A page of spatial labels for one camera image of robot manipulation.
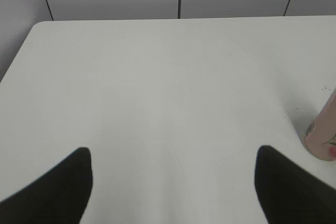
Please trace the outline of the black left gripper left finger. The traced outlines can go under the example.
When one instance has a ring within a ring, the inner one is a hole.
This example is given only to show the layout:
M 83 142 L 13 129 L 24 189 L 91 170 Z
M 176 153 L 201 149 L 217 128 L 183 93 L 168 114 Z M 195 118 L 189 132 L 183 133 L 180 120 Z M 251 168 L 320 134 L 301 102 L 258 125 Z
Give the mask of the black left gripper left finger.
M 91 153 L 80 147 L 1 201 L 1 223 L 80 223 L 93 187 Z

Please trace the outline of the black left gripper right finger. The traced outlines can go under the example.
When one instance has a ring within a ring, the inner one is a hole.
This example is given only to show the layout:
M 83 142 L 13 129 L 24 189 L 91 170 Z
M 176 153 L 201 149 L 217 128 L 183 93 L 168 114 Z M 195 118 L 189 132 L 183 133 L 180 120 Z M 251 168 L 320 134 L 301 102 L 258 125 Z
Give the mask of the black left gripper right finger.
M 335 223 L 335 189 L 272 146 L 258 149 L 254 186 L 268 223 Z

